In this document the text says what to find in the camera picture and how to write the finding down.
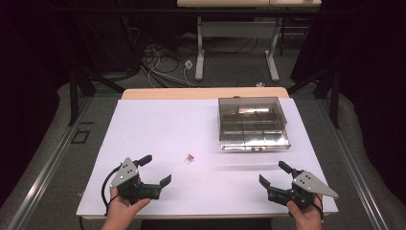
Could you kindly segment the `clear plastic compartment box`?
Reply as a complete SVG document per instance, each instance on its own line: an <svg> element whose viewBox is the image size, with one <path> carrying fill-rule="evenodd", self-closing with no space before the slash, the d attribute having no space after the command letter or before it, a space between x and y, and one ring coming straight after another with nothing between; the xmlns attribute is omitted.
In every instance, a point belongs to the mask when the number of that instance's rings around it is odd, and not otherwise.
<svg viewBox="0 0 406 230"><path fill-rule="evenodd" d="M220 98L218 126L225 151L288 150L291 146L278 97Z"/></svg>

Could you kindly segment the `black curtain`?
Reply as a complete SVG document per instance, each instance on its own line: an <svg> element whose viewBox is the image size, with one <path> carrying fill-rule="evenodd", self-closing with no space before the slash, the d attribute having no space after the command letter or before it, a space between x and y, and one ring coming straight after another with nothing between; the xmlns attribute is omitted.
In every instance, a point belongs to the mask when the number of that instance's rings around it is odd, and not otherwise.
<svg viewBox="0 0 406 230"><path fill-rule="evenodd" d="M16 187L52 123L57 90L69 82L57 30L89 59L73 17L40 4L66 0L0 0L0 207Z"/></svg>
<svg viewBox="0 0 406 230"><path fill-rule="evenodd" d="M353 104L364 148L387 188L406 206L406 0L321 0L291 79L340 65L340 93Z"/></svg>

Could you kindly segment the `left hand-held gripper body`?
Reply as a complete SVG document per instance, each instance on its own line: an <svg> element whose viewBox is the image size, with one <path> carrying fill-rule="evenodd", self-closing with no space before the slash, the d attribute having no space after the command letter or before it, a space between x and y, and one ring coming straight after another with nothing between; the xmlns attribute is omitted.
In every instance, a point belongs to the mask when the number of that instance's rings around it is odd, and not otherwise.
<svg viewBox="0 0 406 230"><path fill-rule="evenodd" d="M160 185L145 184L141 181L137 161L126 157L110 184L110 188L117 188L119 195L130 204L144 198L158 199L160 196Z"/></svg>

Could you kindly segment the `person's left hand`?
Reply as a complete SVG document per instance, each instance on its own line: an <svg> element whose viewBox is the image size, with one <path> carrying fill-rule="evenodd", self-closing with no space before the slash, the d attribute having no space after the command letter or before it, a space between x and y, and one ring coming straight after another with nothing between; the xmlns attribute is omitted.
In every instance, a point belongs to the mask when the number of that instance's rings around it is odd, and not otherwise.
<svg viewBox="0 0 406 230"><path fill-rule="evenodd" d="M101 230L126 230L135 216L150 203L150 199L145 198L130 205L119 195L117 188L110 190L110 196L106 221Z"/></svg>

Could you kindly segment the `white table sheet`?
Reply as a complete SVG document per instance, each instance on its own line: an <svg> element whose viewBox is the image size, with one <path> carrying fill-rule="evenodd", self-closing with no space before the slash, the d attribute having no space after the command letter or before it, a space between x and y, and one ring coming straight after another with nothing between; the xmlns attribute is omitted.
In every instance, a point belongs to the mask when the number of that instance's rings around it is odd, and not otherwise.
<svg viewBox="0 0 406 230"><path fill-rule="evenodd" d="M140 169L146 183L171 175L159 199L139 213L141 219L262 218L284 216L285 207L268 200L261 174L277 188L292 178L280 161L318 178L324 173L309 141L295 102L281 101L287 119L289 149L226 152L218 137L215 100L120 100L101 144L94 169L77 210L84 218L100 218L109 186L107 175L126 157L152 160ZM194 156L190 164L184 160Z"/></svg>

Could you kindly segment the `person's right hand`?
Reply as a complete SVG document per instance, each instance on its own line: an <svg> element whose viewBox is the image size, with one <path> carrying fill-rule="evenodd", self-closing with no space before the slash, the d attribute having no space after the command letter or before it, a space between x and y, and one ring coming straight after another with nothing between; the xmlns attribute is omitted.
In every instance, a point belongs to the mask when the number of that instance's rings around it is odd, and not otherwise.
<svg viewBox="0 0 406 230"><path fill-rule="evenodd" d="M296 230L322 230L323 228L323 197L316 195L313 204L300 210L294 201L288 201L286 207L296 221Z"/></svg>

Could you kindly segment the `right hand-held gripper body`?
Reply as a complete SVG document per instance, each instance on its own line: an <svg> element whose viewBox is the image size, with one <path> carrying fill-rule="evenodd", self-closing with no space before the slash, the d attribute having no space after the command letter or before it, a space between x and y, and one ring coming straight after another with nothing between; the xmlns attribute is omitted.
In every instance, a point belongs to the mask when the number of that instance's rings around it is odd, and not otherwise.
<svg viewBox="0 0 406 230"><path fill-rule="evenodd" d="M316 195L338 198L338 194L309 171L290 170L292 187L287 190L273 187L266 182L268 200L285 206L288 201L293 201L301 210L309 207Z"/></svg>

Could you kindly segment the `black metal stand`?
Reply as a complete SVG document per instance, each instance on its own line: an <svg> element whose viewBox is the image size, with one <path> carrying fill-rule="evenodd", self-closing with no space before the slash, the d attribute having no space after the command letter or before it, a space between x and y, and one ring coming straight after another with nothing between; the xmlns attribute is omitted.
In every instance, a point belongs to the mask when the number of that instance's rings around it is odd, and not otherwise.
<svg viewBox="0 0 406 230"><path fill-rule="evenodd" d="M330 93L329 119L335 128L339 128L338 103L340 75L338 72L330 69L323 69L314 75L310 75L309 77L294 83L287 89L287 93L293 94L313 81L318 82L316 89L313 91L313 95L316 99L324 99L327 96L327 93Z"/></svg>
<svg viewBox="0 0 406 230"><path fill-rule="evenodd" d="M92 80L101 82L102 84L112 88L118 93L123 93L124 88L115 82L108 80L101 74L85 67L79 70L69 71L69 92L70 92L70 122L72 126L79 118L79 90L83 92L86 97L94 97L96 88Z"/></svg>

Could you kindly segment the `white-legged desk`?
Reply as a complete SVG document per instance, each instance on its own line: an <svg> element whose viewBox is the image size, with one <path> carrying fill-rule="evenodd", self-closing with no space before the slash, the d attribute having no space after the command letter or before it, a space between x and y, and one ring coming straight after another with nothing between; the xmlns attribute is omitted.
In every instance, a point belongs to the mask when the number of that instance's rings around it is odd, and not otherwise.
<svg viewBox="0 0 406 230"><path fill-rule="evenodd" d="M191 10L316 10L322 0L177 0L177 6ZM197 58L195 65L195 79L201 81L204 72L203 48L204 37L257 37L270 38L271 47L265 51L265 59L272 81L279 81L279 74L273 58L276 45L281 36L283 16L264 16L264 20L244 21L237 19L215 19L209 21L201 16L197 17Z"/></svg>

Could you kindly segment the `aluminium floor rail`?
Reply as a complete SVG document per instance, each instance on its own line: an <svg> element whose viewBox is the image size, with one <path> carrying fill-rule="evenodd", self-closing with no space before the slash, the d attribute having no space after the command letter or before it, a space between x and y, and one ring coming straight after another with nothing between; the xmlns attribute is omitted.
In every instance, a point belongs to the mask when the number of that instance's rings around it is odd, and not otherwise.
<svg viewBox="0 0 406 230"><path fill-rule="evenodd" d="M329 118L327 103L324 100L317 100L317 104L332 130L335 140L338 142L343 164L345 165L352 185L362 203L373 230L389 230L388 225L377 206L375 198L350 152L349 146L347 145L341 130L337 128Z"/></svg>
<svg viewBox="0 0 406 230"><path fill-rule="evenodd" d="M93 102L93 98L85 97L79 107L79 115L71 126L68 126L62 136L62 139L57 145L57 149L51 154L47 162L40 171L33 186L28 191L19 209L16 211L7 230L25 230L29 219L34 213L38 202L45 193L52 177L54 176L65 152L73 140L74 134L78 130L79 122L87 112L89 106Z"/></svg>

